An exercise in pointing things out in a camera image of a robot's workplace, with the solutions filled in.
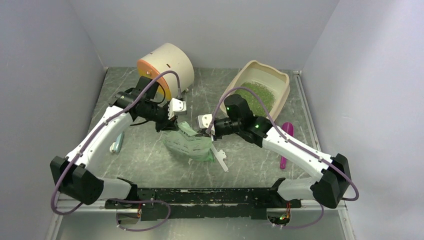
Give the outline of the green cat litter bag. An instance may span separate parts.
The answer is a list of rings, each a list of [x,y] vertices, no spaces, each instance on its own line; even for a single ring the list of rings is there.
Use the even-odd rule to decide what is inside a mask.
[[[165,131],[163,133],[163,143],[170,151],[185,155],[189,159],[198,162],[212,162],[212,140],[209,137],[197,136],[197,132],[186,122],[177,124],[177,131]]]

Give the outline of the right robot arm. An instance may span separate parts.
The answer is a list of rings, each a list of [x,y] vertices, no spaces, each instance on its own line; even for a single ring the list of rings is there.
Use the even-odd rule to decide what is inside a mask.
[[[277,180],[269,197],[275,207],[282,207],[291,200],[316,200],[330,209],[339,205],[352,183],[344,155],[332,156],[309,147],[274,126],[273,121],[254,115],[239,94],[232,94],[223,102],[226,118],[213,118],[212,114],[198,116],[199,128],[205,134],[214,138],[236,134],[248,143],[287,158],[309,175],[308,178]]]

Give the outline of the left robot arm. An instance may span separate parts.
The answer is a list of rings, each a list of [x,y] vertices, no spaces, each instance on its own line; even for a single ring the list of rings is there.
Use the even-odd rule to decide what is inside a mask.
[[[158,80],[167,74],[176,78],[177,98],[159,106],[151,102],[149,97],[160,85]],[[142,86],[143,89],[135,87],[120,93],[81,143],[65,157],[56,156],[50,162],[55,183],[50,199],[53,212],[59,213],[56,200],[58,193],[78,201],[78,207],[91,205],[98,200],[112,200],[132,208],[140,201],[135,183],[123,178],[99,178],[94,171],[112,143],[137,118],[154,122],[157,132],[179,130],[176,114],[185,110],[179,75],[173,70],[166,70],[153,79],[142,81]]]

